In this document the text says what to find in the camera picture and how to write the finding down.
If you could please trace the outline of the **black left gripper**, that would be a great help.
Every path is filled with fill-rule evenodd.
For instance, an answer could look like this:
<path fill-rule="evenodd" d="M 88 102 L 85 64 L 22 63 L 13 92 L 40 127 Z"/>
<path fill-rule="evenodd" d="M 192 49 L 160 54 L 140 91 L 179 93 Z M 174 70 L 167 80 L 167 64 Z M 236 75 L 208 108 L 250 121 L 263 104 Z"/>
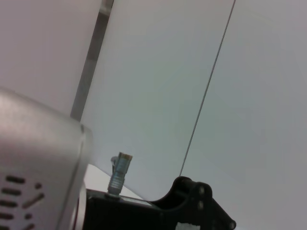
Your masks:
<path fill-rule="evenodd" d="M 174 230 L 185 223 L 192 180 L 178 177 L 170 191 L 156 201 L 111 197 L 105 192 L 86 191 L 85 230 Z"/>

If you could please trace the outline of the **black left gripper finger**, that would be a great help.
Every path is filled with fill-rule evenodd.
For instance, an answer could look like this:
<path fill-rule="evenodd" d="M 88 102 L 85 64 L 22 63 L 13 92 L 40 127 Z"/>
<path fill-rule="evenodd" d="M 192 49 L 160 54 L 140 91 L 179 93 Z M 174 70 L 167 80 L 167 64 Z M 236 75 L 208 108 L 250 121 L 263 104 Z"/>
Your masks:
<path fill-rule="evenodd" d="M 208 184 L 196 182 L 197 211 L 200 212 L 201 230 L 235 230 L 236 222 L 215 201 Z"/>

